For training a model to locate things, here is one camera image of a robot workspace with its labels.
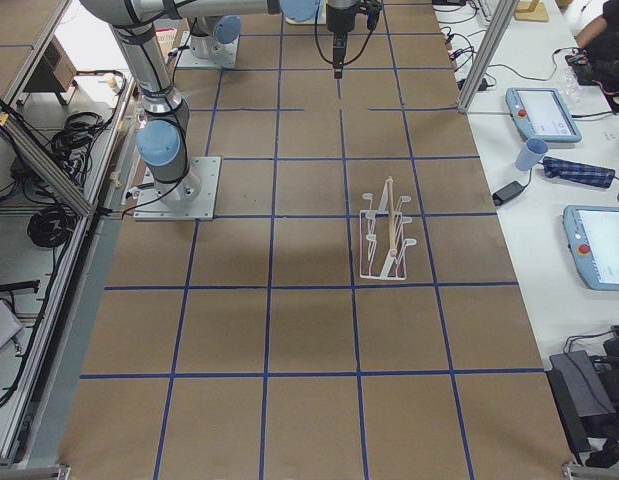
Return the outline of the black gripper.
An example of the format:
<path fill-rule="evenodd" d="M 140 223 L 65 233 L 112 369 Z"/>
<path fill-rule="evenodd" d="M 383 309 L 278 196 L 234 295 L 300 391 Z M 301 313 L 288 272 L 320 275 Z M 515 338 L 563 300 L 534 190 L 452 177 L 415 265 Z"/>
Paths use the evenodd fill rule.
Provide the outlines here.
<path fill-rule="evenodd" d="M 327 0 L 325 5 L 326 26 L 333 33 L 333 76 L 335 79 L 341 79 L 347 53 L 347 33 L 355 29 L 356 16 L 364 15 L 367 29 L 374 31 L 377 27 L 380 13 L 383 10 L 383 4 L 381 1 L 372 0 Z"/>

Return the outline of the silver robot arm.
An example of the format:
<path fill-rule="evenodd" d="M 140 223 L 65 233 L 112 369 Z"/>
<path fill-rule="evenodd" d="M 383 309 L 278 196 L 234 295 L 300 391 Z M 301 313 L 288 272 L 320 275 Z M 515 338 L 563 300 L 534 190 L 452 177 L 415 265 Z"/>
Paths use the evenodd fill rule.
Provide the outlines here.
<path fill-rule="evenodd" d="M 238 15 L 190 17 L 187 22 L 190 50 L 199 59 L 210 59 L 214 50 L 234 42 L 242 28 Z"/>
<path fill-rule="evenodd" d="M 154 179 L 158 198 L 182 205 L 194 200 L 202 180 L 188 158 L 189 107 L 176 89 L 156 38 L 158 19 L 198 22 L 193 35 L 220 44 L 240 34 L 242 15 L 282 14 L 295 21 L 316 21 L 318 1 L 84 1 L 84 8 L 107 23 L 118 41 L 141 93 L 147 124 L 136 137 L 141 158 Z"/>

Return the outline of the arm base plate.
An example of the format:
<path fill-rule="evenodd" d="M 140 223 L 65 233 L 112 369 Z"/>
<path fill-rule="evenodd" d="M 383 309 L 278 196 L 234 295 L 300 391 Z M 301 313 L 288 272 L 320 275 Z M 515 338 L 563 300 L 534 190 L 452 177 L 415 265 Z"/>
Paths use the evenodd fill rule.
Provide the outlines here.
<path fill-rule="evenodd" d="M 161 183 L 157 188 L 140 192 L 140 207 L 133 210 L 138 221 L 211 221 L 214 217 L 217 189 L 222 159 L 190 157 L 189 173 L 184 180 L 164 198 L 170 187 Z"/>
<path fill-rule="evenodd" d="M 197 37 L 181 42 L 178 67 L 182 69 L 234 69 L 239 39 L 228 44 L 218 43 L 213 37 Z"/>

